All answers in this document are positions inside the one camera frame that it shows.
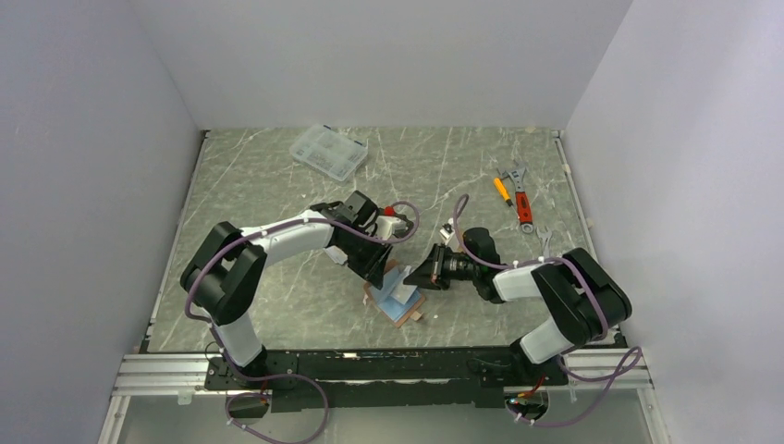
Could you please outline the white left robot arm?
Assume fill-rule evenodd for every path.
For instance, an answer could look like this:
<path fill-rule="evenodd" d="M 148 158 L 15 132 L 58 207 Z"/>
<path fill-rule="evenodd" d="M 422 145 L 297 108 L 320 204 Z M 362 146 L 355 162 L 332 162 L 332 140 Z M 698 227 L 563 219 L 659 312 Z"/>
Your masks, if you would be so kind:
<path fill-rule="evenodd" d="M 203 313 L 228 359 L 229 376 L 245 389 L 258 386 L 267 373 L 267 350 L 255 333 L 249 309 L 263 272 L 300 253 L 336 247 L 346 266 L 373 287 L 384 283 L 391 246 L 376 235 L 384 210 L 359 191 L 346 201 L 318 203 L 303 213 L 259 228 L 240 229 L 229 222 L 213 227 L 180 276 L 192 306 Z"/>

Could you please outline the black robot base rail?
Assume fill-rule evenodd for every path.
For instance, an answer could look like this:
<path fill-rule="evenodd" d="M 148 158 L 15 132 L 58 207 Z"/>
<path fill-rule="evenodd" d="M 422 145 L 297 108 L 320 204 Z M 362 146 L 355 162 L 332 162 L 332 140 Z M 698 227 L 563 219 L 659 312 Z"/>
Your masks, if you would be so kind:
<path fill-rule="evenodd" d="M 506 396 L 565 387 L 557 364 L 529 364 L 507 347 L 269 351 L 269 382 L 236 375 L 225 359 L 209 359 L 208 391 L 260 391 L 275 413 L 319 408 L 469 404 L 501 408 Z"/>

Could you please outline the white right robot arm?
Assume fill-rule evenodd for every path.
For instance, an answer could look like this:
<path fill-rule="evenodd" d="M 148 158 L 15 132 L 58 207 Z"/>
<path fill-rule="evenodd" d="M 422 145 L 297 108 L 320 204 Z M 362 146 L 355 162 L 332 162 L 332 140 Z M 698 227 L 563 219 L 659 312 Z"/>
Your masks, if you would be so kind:
<path fill-rule="evenodd" d="M 545 362 L 601 339 L 632 314 L 628 296 L 583 248 L 528 265 L 506 265 L 486 228 L 466 230 L 461 247 L 455 252 L 444 244 L 434 245 L 404 283 L 447 290 L 453 280 L 470 281 L 486 302 L 544 302 L 545 321 L 511 345 L 516 353 L 509 359 L 509 371 L 522 384 L 541 376 Z"/>

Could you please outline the white credit card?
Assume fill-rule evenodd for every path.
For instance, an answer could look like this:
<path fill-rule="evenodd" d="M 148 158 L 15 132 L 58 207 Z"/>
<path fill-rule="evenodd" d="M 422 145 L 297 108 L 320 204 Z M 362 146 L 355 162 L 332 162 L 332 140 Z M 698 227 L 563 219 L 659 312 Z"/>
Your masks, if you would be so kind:
<path fill-rule="evenodd" d="M 416 287 L 405 283 L 405 279 L 411 272 L 410 265 L 406 265 L 400 268 L 399 271 L 399 278 L 391 293 L 391 296 L 395 301 L 401 304 L 405 304 L 412 297 L 414 291 L 416 291 Z"/>

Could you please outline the white silver card stack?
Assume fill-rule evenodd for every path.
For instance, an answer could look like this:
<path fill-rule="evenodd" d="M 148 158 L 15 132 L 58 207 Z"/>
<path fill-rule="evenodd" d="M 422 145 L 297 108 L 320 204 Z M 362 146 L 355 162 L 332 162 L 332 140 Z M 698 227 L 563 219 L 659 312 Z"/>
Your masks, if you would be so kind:
<path fill-rule="evenodd" d="M 348 261 L 348 256 L 337 246 L 324 248 L 325 254 L 337 265 L 344 265 Z"/>

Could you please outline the brown leather card holder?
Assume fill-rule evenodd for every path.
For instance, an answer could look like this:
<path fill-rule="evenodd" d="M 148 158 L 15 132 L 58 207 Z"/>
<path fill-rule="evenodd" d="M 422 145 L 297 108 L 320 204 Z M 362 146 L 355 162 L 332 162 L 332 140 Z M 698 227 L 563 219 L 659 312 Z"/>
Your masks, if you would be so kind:
<path fill-rule="evenodd" d="M 407 321 L 418 322 L 423 318 L 421 307 L 425 297 L 418 287 L 404 283 L 410 272 L 410 265 L 400 265 L 391 260 L 386 265 L 381 289 L 377 289 L 370 282 L 363 286 L 363 304 L 371 302 L 395 327 L 401 327 Z"/>

